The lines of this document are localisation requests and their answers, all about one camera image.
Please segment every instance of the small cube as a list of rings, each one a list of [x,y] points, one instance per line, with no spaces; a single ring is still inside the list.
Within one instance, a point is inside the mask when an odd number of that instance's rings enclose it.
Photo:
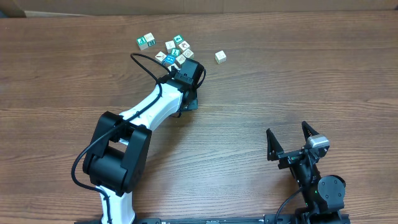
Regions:
[[[174,57],[178,57],[181,53],[180,49],[172,49],[172,52],[170,53],[170,55],[173,55]]]
[[[179,49],[181,49],[183,52],[186,51],[187,49],[191,49],[191,46],[187,43],[187,41],[181,42],[181,44],[178,45]]]
[[[144,35],[144,38],[148,43],[148,47],[156,44],[155,37],[152,35],[152,33]]]
[[[169,67],[167,67],[169,69],[169,71],[172,71],[172,67],[175,67],[177,70],[179,70],[180,68],[174,63],[172,65],[170,65]]]
[[[185,56],[184,55],[180,55],[177,58],[175,58],[175,61],[177,62],[177,64],[182,67],[182,64],[185,62]]]
[[[186,58],[193,59],[193,52],[190,49],[184,51],[184,53],[182,53],[182,55],[184,55]]]
[[[166,42],[167,53],[171,53],[174,48],[175,48],[174,41],[171,40]]]
[[[167,57],[166,54],[164,54],[163,52],[159,52],[159,53],[155,56],[155,59],[156,59],[156,61],[162,63],[163,60],[166,59],[166,57]]]
[[[224,50],[216,53],[216,61],[218,64],[221,64],[226,61],[226,55],[224,53]]]
[[[137,44],[140,50],[144,50],[148,48],[148,43],[145,40],[145,37],[140,37],[137,39]]]
[[[182,35],[176,35],[174,38],[173,38],[173,40],[174,40],[174,43],[175,43],[175,45],[179,45],[179,44],[181,44],[181,42],[183,42],[184,41],[184,38],[182,38]]]
[[[173,57],[171,55],[168,55],[165,58],[165,60],[163,61],[163,64],[166,65],[166,66],[170,66],[170,65],[174,64],[174,61],[175,61],[175,57]]]

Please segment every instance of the wooden table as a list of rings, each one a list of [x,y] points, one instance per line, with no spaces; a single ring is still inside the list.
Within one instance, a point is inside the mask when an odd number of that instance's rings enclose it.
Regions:
[[[397,24],[394,11],[1,19],[0,223],[102,214],[70,168],[102,113],[153,90],[129,57],[148,32],[157,44],[141,53],[154,57],[182,34],[208,73],[199,109],[152,136],[134,191],[139,217],[275,213],[297,184],[267,161],[266,129],[299,149],[306,120],[331,141],[318,168],[347,182],[343,212],[353,223],[397,223]],[[302,205],[297,197],[284,211]]]

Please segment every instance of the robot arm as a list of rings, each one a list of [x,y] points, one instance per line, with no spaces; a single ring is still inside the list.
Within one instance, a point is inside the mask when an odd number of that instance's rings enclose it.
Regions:
[[[173,69],[169,75],[159,79],[162,94],[150,108],[130,122],[124,122],[126,125],[123,128],[103,138],[87,151],[83,172],[90,176],[90,182],[97,189],[106,192],[108,196],[105,198],[101,194],[102,219],[88,223],[132,224],[135,218],[132,190],[144,171],[152,132],[171,114],[197,108],[197,88],[201,84],[198,81],[202,72],[205,73],[202,65],[187,59],[181,70]],[[156,85],[154,91],[142,102],[119,115],[105,112],[98,120],[91,143],[115,126],[123,124],[123,120],[142,111],[158,97],[159,90]],[[109,141],[125,144],[126,152],[109,146]]]

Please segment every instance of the wooden tabletop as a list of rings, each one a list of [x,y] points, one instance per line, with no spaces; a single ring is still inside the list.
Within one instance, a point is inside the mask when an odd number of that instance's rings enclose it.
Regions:
[[[331,142],[318,168],[345,179],[343,213],[396,223],[397,24],[394,11],[0,19],[0,223],[101,216],[100,196],[72,182],[72,163],[102,113],[154,89],[129,54],[154,57],[177,34],[207,77],[199,109],[152,135],[134,190],[138,217],[275,213],[298,186],[267,161],[266,129],[299,149],[306,120]],[[148,32],[157,43],[139,51]],[[90,182],[81,164],[77,177]],[[284,212],[302,206],[299,196]]]

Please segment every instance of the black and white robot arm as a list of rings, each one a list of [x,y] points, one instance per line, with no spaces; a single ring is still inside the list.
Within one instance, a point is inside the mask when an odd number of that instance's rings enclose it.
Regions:
[[[202,65],[187,59],[180,70],[173,69],[158,79],[154,91],[138,105],[119,115],[107,111],[99,118],[83,172],[101,192],[103,216],[85,223],[132,224],[132,190],[144,171],[152,132],[171,114],[197,108],[197,88],[203,72]],[[115,127],[118,130],[108,134]],[[109,141],[125,144],[126,152],[109,146]]]

